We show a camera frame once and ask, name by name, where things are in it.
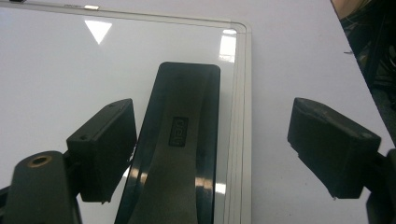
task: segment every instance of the embossed label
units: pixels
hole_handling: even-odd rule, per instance
[[[171,147],[186,146],[188,125],[189,125],[189,119],[174,117],[172,122],[171,136],[169,137],[169,146]]]

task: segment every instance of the white table surface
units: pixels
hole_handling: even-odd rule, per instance
[[[304,97],[381,136],[382,154],[394,147],[354,56],[344,53],[350,46],[330,0],[46,1],[250,24],[252,223],[367,223],[368,190],[358,200],[334,200],[287,141],[293,99]]]

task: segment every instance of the black mount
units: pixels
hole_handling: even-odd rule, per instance
[[[110,202],[136,144],[131,99],[105,106],[67,139],[68,150],[20,161],[0,190],[0,223],[82,223],[76,196]]]
[[[366,187],[369,223],[396,223],[396,149],[382,156],[375,133],[303,98],[294,100],[288,140],[333,197],[357,199]]]

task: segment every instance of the dark machine part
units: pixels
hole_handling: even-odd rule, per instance
[[[213,222],[219,73],[161,64],[115,223]]]
[[[66,153],[41,152],[15,167],[10,187],[0,190],[0,223],[81,223],[77,194],[110,201],[135,143],[132,100],[105,106],[67,139]]]
[[[81,223],[68,186],[61,152],[42,152],[20,161],[8,192],[4,223]]]
[[[367,86],[384,92],[396,110],[396,1],[365,2],[341,24]]]
[[[396,223],[396,149],[382,156],[376,134],[303,98],[294,100],[288,140],[333,197],[356,199],[366,187],[370,224]]]
[[[105,106],[66,142],[71,163],[79,165],[82,200],[110,202],[136,143],[132,100]]]

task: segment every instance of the rectangular label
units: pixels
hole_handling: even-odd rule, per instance
[[[169,137],[170,147],[186,146],[188,124],[189,124],[189,119],[174,117],[172,122],[171,136]]]

